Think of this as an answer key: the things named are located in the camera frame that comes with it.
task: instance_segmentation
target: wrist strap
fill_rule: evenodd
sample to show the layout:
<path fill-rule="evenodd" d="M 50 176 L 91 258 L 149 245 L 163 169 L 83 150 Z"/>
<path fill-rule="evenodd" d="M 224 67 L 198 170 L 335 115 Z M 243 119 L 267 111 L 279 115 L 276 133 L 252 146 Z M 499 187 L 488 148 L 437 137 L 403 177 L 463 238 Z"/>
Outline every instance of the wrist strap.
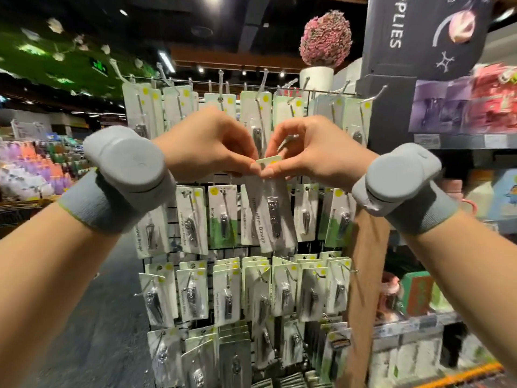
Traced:
<path fill-rule="evenodd" d="M 399 232 L 417 235 L 449 219 L 457 209 L 457 203 L 431 181 L 415 197 L 386 215 L 386 219 Z"/>
<path fill-rule="evenodd" d="M 57 201 L 78 221 L 106 234 L 131 229 L 145 213 L 138 212 L 95 169 Z"/>

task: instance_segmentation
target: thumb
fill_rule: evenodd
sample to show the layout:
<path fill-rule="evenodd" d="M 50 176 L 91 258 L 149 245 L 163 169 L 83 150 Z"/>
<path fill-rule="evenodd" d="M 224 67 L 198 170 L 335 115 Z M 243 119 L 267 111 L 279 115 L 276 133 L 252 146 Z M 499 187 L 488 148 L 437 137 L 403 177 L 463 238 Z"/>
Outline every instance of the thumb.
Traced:
<path fill-rule="evenodd" d="M 221 167 L 225 171 L 243 175 L 260 174 L 260 165 L 256 163 L 255 160 L 230 150 L 226 152 Z"/>
<path fill-rule="evenodd" d="M 302 175 L 306 172 L 302 154 L 268 165 L 262 170 L 262 178 L 288 177 Z"/>

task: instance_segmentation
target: forearm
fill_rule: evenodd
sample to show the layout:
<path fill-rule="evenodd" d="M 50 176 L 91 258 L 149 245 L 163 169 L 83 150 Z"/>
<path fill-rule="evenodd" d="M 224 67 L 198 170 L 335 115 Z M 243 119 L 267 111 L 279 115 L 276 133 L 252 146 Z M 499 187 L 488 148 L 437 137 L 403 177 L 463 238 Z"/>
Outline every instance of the forearm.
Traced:
<path fill-rule="evenodd" d="M 462 211 L 404 239 L 469 328 L 517 372 L 517 246 Z"/>
<path fill-rule="evenodd" d="M 118 238 L 54 203 L 0 241 L 0 386 L 60 331 Z"/>

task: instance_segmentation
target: wooden post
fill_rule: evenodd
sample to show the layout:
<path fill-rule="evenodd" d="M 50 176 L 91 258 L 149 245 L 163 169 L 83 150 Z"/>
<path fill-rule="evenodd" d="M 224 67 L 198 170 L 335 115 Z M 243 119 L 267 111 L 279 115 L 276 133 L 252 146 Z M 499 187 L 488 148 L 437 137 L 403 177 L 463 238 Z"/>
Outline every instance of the wooden post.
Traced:
<path fill-rule="evenodd" d="M 373 217 L 364 210 L 357 213 L 355 223 L 355 242 L 348 253 L 352 257 L 352 268 L 359 270 L 350 275 L 347 317 L 352 327 L 352 344 L 346 370 L 336 381 L 336 388 L 365 386 L 390 232 L 388 221 Z"/>

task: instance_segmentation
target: white flower pot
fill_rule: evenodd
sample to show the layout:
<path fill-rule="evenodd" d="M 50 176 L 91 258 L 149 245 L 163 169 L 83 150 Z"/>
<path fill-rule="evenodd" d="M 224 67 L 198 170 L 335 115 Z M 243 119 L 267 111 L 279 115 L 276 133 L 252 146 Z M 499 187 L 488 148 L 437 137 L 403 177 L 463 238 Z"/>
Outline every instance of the white flower pot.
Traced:
<path fill-rule="evenodd" d="M 332 81 L 334 79 L 334 70 L 330 67 L 309 67 L 300 71 L 300 88 L 303 88 L 305 80 L 310 77 L 307 83 L 306 90 L 311 91 L 330 91 L 332 87 Z M 303 93 L 305 100 L 309 97 L 309 93 L 305 91 Z"/>

